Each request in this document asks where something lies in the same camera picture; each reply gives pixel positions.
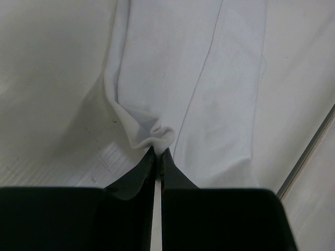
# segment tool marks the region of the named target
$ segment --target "white cloth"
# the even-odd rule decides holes
[[[119,1],[104,81],[131,146],[160,154],[171,145],[201,187],[257,185],[251,146],[265,17],[264,0]]]

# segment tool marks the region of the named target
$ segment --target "dark strip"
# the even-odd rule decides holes
[[[317,130],[317,132],[315,133],[315,135],[313,136],[313,138],[311,139],[311,141],[307,145],[307,147],[304,150],[303,154],[299,158],[297,164],[295,164],[295,166],[293,167],[292,171],[287,176],[286,180],[284,181],[284,183],[282,184],[281,188],[279,189],[279,191],[277,193],[277,196],[280,199],[282,199],[282,197],[285,195],[285,193],[287,192],[288,188],[292,184],[293,180],[295,179],[295,177],[297,176],[297,174],[299,173],[299,171],[303,167],[303,165],[304,165],[305,161],[307,160],[310,152],[313,150],[314,146],[316,145],[316,143],[318,142],[318,140],[322,136],[323,132],[327,128],[327,125],[332,120],[334,114],[335,114],[335,105],[330,109],[330,111],[327,114],[325,120],[322,122],[321,126],[319,127],[319,129]]]

